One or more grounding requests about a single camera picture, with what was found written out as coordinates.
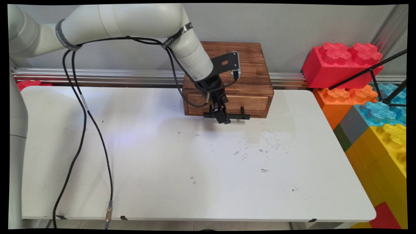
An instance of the cable connector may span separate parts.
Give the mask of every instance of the cable connector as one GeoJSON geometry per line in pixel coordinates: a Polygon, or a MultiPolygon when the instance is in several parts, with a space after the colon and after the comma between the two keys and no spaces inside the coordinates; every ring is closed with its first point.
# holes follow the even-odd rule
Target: cable connector
{"type": "Polygon", "coordinates": [[[109,201],[108,202],[108,207],[107,207],[107,214],[105,215],[105,227],[104,229],[108,229],[108,226],[110,224],[111,221],[111,214],[113,213],[113,201],[109,201]]]}
{"type": "Polygon", "coordinates": [[[205,99],[205,103],[208,103],[210,95],[211,93],[207,93],[207,98],[205,99]]]}

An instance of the floor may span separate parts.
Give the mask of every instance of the floor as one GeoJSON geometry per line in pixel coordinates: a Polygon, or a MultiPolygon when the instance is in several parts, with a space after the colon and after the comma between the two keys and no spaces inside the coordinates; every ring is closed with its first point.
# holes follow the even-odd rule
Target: floor
{"type": "MultiPolygon", "coordinates": [[[[57,220],[58,228],[104,229],[102,220],[57,220]]],[[[110,228],[115,230],[149,231],[267,231],[290,230],[288,222],[209,222],[209,221],[130,221],[112,220],[110,228]]]]}

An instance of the giant lego brick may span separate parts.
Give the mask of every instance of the giant lego brick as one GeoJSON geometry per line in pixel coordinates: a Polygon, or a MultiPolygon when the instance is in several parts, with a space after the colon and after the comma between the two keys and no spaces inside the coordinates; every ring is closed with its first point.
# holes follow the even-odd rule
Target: giant lego brick
{"type": "Polygon", "coordinates": [[[369,85],[363,89],[314,89],[313,94],[332,130],[341,122],[352,105],[377,102],[377,92],[369,85]]]}
{"type": "MultiPolygon", "coordinates": [[[[306,59],[302,71],[310,88],[329,88],[350,76],[359,73],[380,62],[382,55],[377,47],[355,43],[347,47],[342,43],[325,43],[321,47],[313,47],[306,59]]],[[[375,68],[377,75],[383,66],[375,68]]],[[[343,84],[338,88],[364,88],[372,77],[369,72],[343,84]]]]}
{"type": "Polygon", "coordinates": [[[360,156],[354,147],[350,147],[345,152],[352,168],[354,169],[355,174],[357,175],[358,179],[361,182],[365,192],[367,193],[368,198],[370,199],[371,203],[374,207],[380,205],[385,200],[383,199],[381,192],[375,185],[373,179],[371,178],[369,172],[364,167],[360,160],[360,156]]]}
{"type": "Polygon", "coordinates": [[[368,172],[400,226],[407,229],[406,127],[385,124],[370,129],[388,154],[370,166],[368,172]]]}
{"type": "Polygon", "coordinates": [[[370,126],[345,154],[372,204],[386,202],[407,228],[406,127],[370,126]]]}
{"type": "Polygon", "coordinates": [[[339,123],[351,144],[370,127],[384,124],[401,124],[403,116],[397,119],[395,112],[382,102],[366,102],[365,105],[354,105],[339,123]]]}
{"type": "Polygon", "coordinates": [[[351,142],[349,142],[347,135],[345,135],[345,132],[340,125],[335,127],[334,134],[341,145],[341,148],[346,152],[351,147],[351,142]]]}
{"type": "Polygon", "coordinates": [[[373,228],[384,229],[400,229],[400,225],[391,213],[389,206],[386,203],[381,203],[375,207],[377,216],[370,221],[373,228]]]}

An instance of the black cable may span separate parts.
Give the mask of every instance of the black cable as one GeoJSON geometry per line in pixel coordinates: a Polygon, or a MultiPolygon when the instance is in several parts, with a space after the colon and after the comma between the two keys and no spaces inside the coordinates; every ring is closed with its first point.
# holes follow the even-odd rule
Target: black cable
{"type": "MultiPolygon", "coordinates": [[[[85,43],[82,43],[82,44],[78,44],[77,46],[82,46],[82,45],[84,45],[84,44],[87,44],[87,43],[90,43],[90,42],[98,42],[98,41],[109,41],[109,40],[133,40],[133,41],[136,41],[136,42],[140,42],[140,43],[143,43],[143,44],[148,44],[148,45],[162,45],[162,42],[161,41],[159,41],[159,40],[156,40],[156,39],[153,39],[153,38],[146,38],[146,37],[129,37],[129,36],[127,36],[127,37],[115,37],[115,38],[107,38],[107,39],[100,39],[100,40],[95,40],[95,41],[89,41],[89,42],[85,42],[85,43]]],[[[182,96],[182,98],[189,104],[189,105],[191,105],[191,106],[193,106],[193,107],[198,107],[198,108],[200,108],[200,107],[204,107],[204,106],[206,106],[207,105],[207,103],[205,103],[205,104],[203,104],[203,105],[196,105],[196,104],[193,104],[193,103],[191,103],[183,94],[182,94],[182,92],[181,92],[181,88],[179,87],[179,83],[178,83],[178,81],[177,81],[177,77],[176,77],[176,73],[175,73],[175,68],[174,68],[174,65],[173,65],[173,60],[172,60],[172,58],[171,58],[171,55],[169,54],[169,51],[168,51],[168,55],[169,55],[169,58],[171,59],[171,65],[172,65],[172,70],[173,70],[173,77],[174,77],[174,79],[175,79],[175,83],[176,83],[176,87],[178,88],[178,91],[179,91],[179,94],[182,96]]]]}
{"type": "MultiPolygon", "coordinates": [[[[140,43],[143,43],[143,44],[149,44],[149,45],[161,45],[161,44],[162,44],[162,42],[161,42],[161,41],[156,40],[156,39],[153,39],[153,38],[146,38],[146,37],[129,37],[129,36],[127,36],[127,37],[114,37],[114,38],[99,39],[99,40],[95,40],[95,41],[84,42],[84,43],[79,44],[79,45],[77,45],[77,46],[82,46],[82,45],[87,44],[87,43],[90,43],[90,42],[109,41],[109,40],[128,40],[128,39],[130,39],[130,40],[134,40],[134,41],[137,41],[137,42],[140,42],[140,43]]],[[[233,84],[237,81],[237,80],[234,80],[234,81],[232,81],[232,82],[231,82],[231,83],[229,83],[229,84],[226,84],[226,85],[224,85],[224,86],[221,86],[221,87],[216,88],[216,89],[213,89],[213,90],[205,90],[205,89],[203,89],[202,87],[200,87],[200,86],[199,86],[199,85],[195,82],[195,80],[192,78],[192,76],[190,76],[190,75],[189,75],[189,73],[185,70],[185,68],[182,66],[182,64],[181,64],[181,63],[178,61],[178,59],[176,58],[175,53],[172,51],[172,49],[171,49],[170,47],[167,47],[167,49],[166,49],[166,50],[170,50],[170,52],[171,52],[171,54],[172,54],[173,58],[175,59],[176,63],[179,65],[179,67],[180,67],[180,68],[183,70],[183,72],[184,72],[184,73],[185,73],[185,74],[189,77],[189,79],[192,81],[192,83],[194,83],[194,84],[196,85],[196,87],[197,87],[198,89],[200,89],[201,91],[203,91],[203,92],[209,93],[209,92],[214,92],[214,91],[222,90],[222,89],[225,89],[226,87],[229,87],[229,86],[233,85],[233,84]]]]}
{"type": "MultiPolygon", "coordinates": [[[[73,76],[74,76],[75,85],[77,86],[79,95],[82,96],[81,89],[79,88],[79,85],[78,85],[77,76],[75,74],[75,51],[72,52],[72,60],[71,60],[71,63],[72,63],[72,73],[73,73],[73,76]]],[[[112,201],[113,200],[113,178],[111,176],[111,169],[110,169],[110,163],[108,161],[107,148],[105,147],[104,139],[103,139],[103,136],[101,134],[100,128],[98,127],[97,123],[95,122],[95,120],[94,120],[91,112],[89,110],[87,110],[87,113],[88,113],[89,117],[91,118],[92,122],[94,123],[95,128],[97,128],[98,134],[100,135],[100,138],[101,138],[101,143],[103,144],[104,153],[105,153],[105,159],[107,161],[108,175],[110,176],[110,201],[112,201]]]]}
{"type": "Polygon", "coordinates": [[[182,92],[181,92],[181,89],[180,89],[180,87],[179,87],[179,84],[178,84],[178,79],[176,78],[176,72],[175,72],[175,67],[174,67],[174,65],[173,65],[173,60],[172,60],[172,56],[171,56],[171,54],[169,53],[169,50],[166,50],[166,52],[168,53],[168,55],[169,55],[169,59],[171,60],[171,65],[172,65],[172,70],[173,70],[173,77],[175,78],[175,82],[176,82],[176,86],[178,87],[178,91],[179,91],[179,94],[182,96],[182,98],[189,104],[189,105],[191,105],[191,106],[193,106],[193,107],[204,107],[204,106],[206,106],[208,103],[205,103],[205,104],[203,104],[203,105],[195,105],[195,104],[193,104],[193,103],[191,103],[190,101],[188,101],[188,99],[186,99],[185,98],[185,96],[182,94],[182,92]]]}
{"type": "MultiPolygon", "coordinates": [[[[107,39],[100,39],[100,40],[89,41],[89,42],[85,42],[85,43],[79,44],[78,46],[82,46],[82,45],[87,44],[87,43],[90,43],[90,42],[108,41],[108,40],[134,40],[134,41],[136,41],[136,42],[140,42],[140,43],[143,43],[143,44],[148,44],[148,45],[162,45],[162,42],[160,42],[160,41],[158,41],[158,40],[156,40],[156,39],[153,39],[153,38],[144,38],[144,37],[116,37],[116,38],[107,38],[107,39]]],[[[76,92],[76,90],[75,90],[75,88],[74,88],[74,86],[73,86],[73,84],[72,84],[72,81],[71,81],[71,79],[70,79],[70,77],[69,77],[68,71],[67,71],[67,67],[66,67],[66,64],[65,64],[65,59],[66,59],[66,57],[67,57],[67,55],[68,55],[68,53],[69,53],[70,51],[71,51],[71,50],[68,50],[68,51],[66,51],[66,52],[64,53],[64,56],[62,57],[62,66],[63,66],[63,68],[64,68],[65,75],[66,75],[66,77],[67,77],[67,79],[68,79],[69,85],[71,86],[72,90],[74,91],[74,94],[75,94],[75,96],[77,97],[78,102],[79,102],[79,104],[80,104],[80,105],[81,105],[81,107],[82,107],[82,110],[83,110],[83,113],[84,113],[84,126],[83,126],[83,129],[82,129],[81,142],[80,142],[80,144],[79,144],[78,151],[77,151],[77,153],[75,154],[75,156],[74,156],[74,158],[73,158],[73,160],[72,160],[72,162],[71,162],[71,165],[70,165],[70,167],[69,167],[69,171],[68,171],[67,177],[66,177],[66,179],[65,179],[64,186],[62,187],[61,193],[59,194],[58,199],[56,200],[55,205],[54,205],[54,208],[53,208],[53,211],[52,211],[52,220],[53,220],[53,226],[54,226],[54,228],[57,228],[57,225],[56,225],[56,209],[57,209],[57,207],[58,207],[59,201],[60,201],[60,200],[61,200],[61,198],[62,198],[62,195],[63,195],[63,193],[64,193],[64,191],[65,191],[65,188],[67,187],[67,184],[68,184],[68,181],[69,181],[69,177],[71,176],[72,168],[74,167],[75,161],[76,161],[76,159],[78,158],[79,153],[81,152],[82,143],[84,142],[85,130],[86,130],[86,126],[87,126],[87,112],[88,112],[89,117],[90,117],[90,118],[91,118],[91,120],[93,121],[93,123],[94,123],[94,125],[95,125],[95,127],[96,127],[96,129],[97,129],[97,131],[98,131],[98,134],[100,135],[101,142],[102,142],[102,144],[103,144],[104,153],[105,153],[106,162],[107,162],[107,169],[108,169],[108,172],[109,172],[109,177],[110,177],[110,203],[112,203],[112,200],[113,200],[113,179],[112,179],[112,176],[111,176],[110,163],[109,163],[109,160],[108,160],[108,154],[107,154],[107,149],[106,149],[106,146],[105,146],[105,143],[104,143],[104,139],[103,139],[103,137],[102,137],[101,131],[100,131],[100,129],[99,129],[99,127],[98,127],[97,123],[95,122],[95,120],[94,120],[94,118],[93,118],[93,116],[92,116],[91,112],[90,112],[89,110],[87,110],[87,111],[86,111],[86,109],[85,109],[85,107],[87,107],[87,104],[85,103],[85,107],[84,107],[84,104],[82,103],[82,101],[81,101],[81,99],[80,99],[80,97],[79,97],[79,95],[81,95],[81,96],[82,96],[82,92],[81,92],[81,89],[80,89],[80,87],[79,87],[78,80],[77,80],[76,73],[75,73],[75,52],[73,52],[73,53],[72,53],[72,73],[73,73],[73,77],[74,77],[75,85],[77,86],[77,89],[78,89],[79,95],[78,95],[78,93],[76,92]]],[[[183,66],[180,64],[180,62],[178,61],[178,59],[176,58],[176,56],[175,56],[174,52],[172,51],[172,49],[171,49],[170,47],[167,47],[166,52],[168,53],[169,59],[170,59],[170,61],[171,61],[171,66],[172,66],[172,71],[173,71],[173,77],[174,77],[174,79],[175,79],[175,83],[176,83],[176,86],[177,86],[177,88],[178,88],[179,94],[180,94],[180,95],[182,96],[182,98],[183,98],[183,99],[184,99],[184,100],[185,100],[188,104],[190,104],[191,106],[194,106],[194,107],[204,107],[204,106],[206,106],[206,105],[207,105],[207,103],[205,103],[205,104],[203,104],[203,105],[195,105],[195,104],[191,103],[191,102],[190,102],[190,101],[189,101],[189,100],[188,100],[188,99],[187,99],[187,98],[186,98],[186,97],[182,94],[182,92],[181,92],[181,88],[179,87],[178,79],[177,79],[177,77],[176,77],[176,72],[175,72],[175,67],[174,67],[174,64],[173,64],[172,56],[174,57],[174,59],[175,59],[175,61],[178,63],[178,65],[181,67],[181,69],[185,72],[185,74],[189,77],[189,79],[190,79],[190,80],[191,80],[191,81],[192,81],[192,82],[196,85],[196,87],[197,87],[198,89],[200,89],[200,90],[202,90],[202,91],[206,92],[206,93],[210,93],[210,92],[214,92],[214,91],[217,91],[217,90],[225,89],[226,87],[231,86],[232,84],[234,84],[234,83],[237,81],[237,80],[234,80],[233,82],[231,82],[231,83],[229,83],[229,84],[227,84],[227,85],[221,86],[220,88],[216,88],[216,89],[213,89],[213,90],[210,90],[210,91],[204,90],[204,89],[203,89],[203,88],[201,88],[199,85],[197,85],[197,83],[193,80],[193,78],[192,78],[192,77],[188,74],[188,72],[187,72],[187,71],[183,68],[183,66]]]]}
{"type": "Polygon", "coordinates": [[[67,174],[67,178],[65,179],[64,186],[62,187],[61,193],[59,194],[58,199],[56,200],[55,205],[54,205],[54,207],[53,207],[53,211],[52,211],[52,220],[53,220],[53,227],[54,227],[54,228],[57,228],[57,226],[56,226],[56,209],[57,209],[58,204],[59,204],[59,201],[61,200],[61,197],[62,197],[62,195],[63,195],[63,193],[64,193],[64,191],[65,191],[65,188],[67,187],[67,184],[68,184],[68,181],[69,181],[69,177],[70,177],[71,172],[72,172],[72,168],[74,167],[74,163],[75,163],[76,159],[78,158],[79,153],[81,152],[82,143],[84,142],[85,129],[86,129],[86,126],[87,126],[87,114],[86,114],[86,111],[85,111],[84,105],[82,104],[81,99],[79,98],[79,96],[78,96],[78,94],[77,94],[76,90],[74,89],[74,86],[72,85],[72,81],[71,81],[71,79],[69,78],[68,71],[67,71],[67,67],[66,67],[66,65],[65,65],[65,58],[67,57],[67,55],[68,55],[68,53],[69,53],[69,52],[70,52],[70,50],[68,50],[68,51],[66,51],[66,52],[65,52],[65,54],[64,54],[64,56],[63,56],[63,58],[62,58],[62,66],[64,67],[64,71],[65,71],[65,74],[67,75],[68,82],[69,82],[69,84],[71,85],[71,88],[72,88],[72,90],[74,91],[75,96],[77,97],[78,102],[79,102],[79,104],[80,104],[80,105],[81,105],[81,107],[82,107],[82,111],[84,112],[84,126],[83,126],[83,128],[82,128],[81,142],[80,142],[80,144],[79,144],[78,151],[77,151],[77,153],[75,154],[75,157],[74,157],[74,159],[73,159],[73,160],[72,160],[72,162],[71,162],[71,166],[69,167],[69,171],[68,171],[68,174],[67,174]]]}

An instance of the green toy brick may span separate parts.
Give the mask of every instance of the green toy brick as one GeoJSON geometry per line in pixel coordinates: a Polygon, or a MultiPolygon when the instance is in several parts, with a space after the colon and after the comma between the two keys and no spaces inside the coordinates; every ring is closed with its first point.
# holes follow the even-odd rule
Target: green toy brick
{"type": "Polygon", "coordinates": [[[334,129],[334,134],[338,139],[339,144],[341,145],[344,152],[346,152],[351,147],[351,142],[348,140],[347,135],[342,129],[341,125],[337,125],[334,129]]]}

